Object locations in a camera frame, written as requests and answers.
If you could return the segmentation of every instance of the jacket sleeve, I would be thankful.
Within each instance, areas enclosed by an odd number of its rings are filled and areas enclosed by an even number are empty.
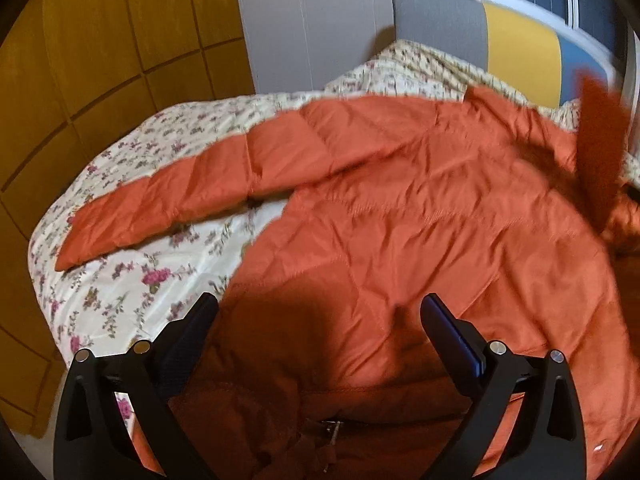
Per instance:
[[[284,112],[97,198],[75,215],[56,261],[67,270],[219,213],[248,197],[312,184],[412,142],[436,120],[435,102],[367,96]]]

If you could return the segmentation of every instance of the pink flower print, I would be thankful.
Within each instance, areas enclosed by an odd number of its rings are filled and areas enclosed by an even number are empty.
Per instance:
[[[183,148],[186,147],[186,144],[183,142],[180,142],[179,140],[177,142],[174,142],[171,146],[171,150],[174,153],[180,153],[182,151]]]
[[[118,399],[118,409],[123,420],[129,420],[133,415],[133,409],[127,399]]]
[[[89,289],[89,292],[84,297],[84,301],[82,302],[82,308],[88,310],[93,307],[95,311],[100,310],[102,306],[102,302],[98,299],[98,289],[92,286]]]
[[[56,312],[60,308],[60,302],[58,300],[50,300],[49,305],[51,307],[51,319],[56,315]]]
[[[185,241],[187,238],[187,232],[186,231],[180,231],[178,233],[176,233],[175,235],[171,236],[171,240],[169,241],[169,245],[171,245],[171,247],[173,248],[178,248],[180,246],[180,244]]]
[[[160,288],[160,284],[165,282],[171,275],[170,269],[150,270],[142,277],[142,283],[149,286],[149,292],[155,294]]]
[[[80,349],[80,336],[75,335],[71,338],[71,340],[69,341],[69,348],[71,350],[71,353],[75,355],[76,352]]]
[[[175,321],[180,316],[181,311],[184,309],[184,303],[179,301],[171,305],[171,312],[166,317],[167,321]]]
[[[117,280],[122,274],[123,270],[124,270],[124,264],[123,263],[117,264],[115,269],[113,269],[113,274],[111,275],[111,279]]]

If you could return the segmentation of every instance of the white wall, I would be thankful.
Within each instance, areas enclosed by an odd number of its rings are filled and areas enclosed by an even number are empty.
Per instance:
[[[321,89],[394,39],[392,0],[239,0],[258,93]]]

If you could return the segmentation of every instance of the bed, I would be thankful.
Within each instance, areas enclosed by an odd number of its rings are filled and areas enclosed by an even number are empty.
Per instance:
[[[139,339],[153,340],[166,323],[188,312],[201,293],[209,291],[221,298],[244,250],[280,216],[287,197],[247,203],[218,218],[177,226],[161,237],[69,272],[55,272],[60,246],[85,203],[316,99],[373,93],[460,101],[468,85],[489,86],[517,104],[536,107],[567,130],[577,127],[579,103],[575,100],[566,99],[556,108],[533,104],[482,68],[408,40],[397,41],[324,91],[189,102],[145,120],[90,161],[31,236],[30,275],[64,361],[68,365],[80,348],[90,348],[96,355],[124,352]],[[637,167],[628,157],[625,175],[629,180]],[[124,419],[132,423],[127,399],[121,396],[118,403]]]

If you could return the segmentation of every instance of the orange down jacket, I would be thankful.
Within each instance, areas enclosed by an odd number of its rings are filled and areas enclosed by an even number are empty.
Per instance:
[[[58,268],[295,189],[172,401],[222,480],[419,478],[468,408],[420,326],[429,292],[514,352],[565,352],[595,479],[640,392],[575,166],[575,136],[486,89],[462,104],[320,100],[89,203]],[[331,443],[319,422],[335,417],[351,422]]]

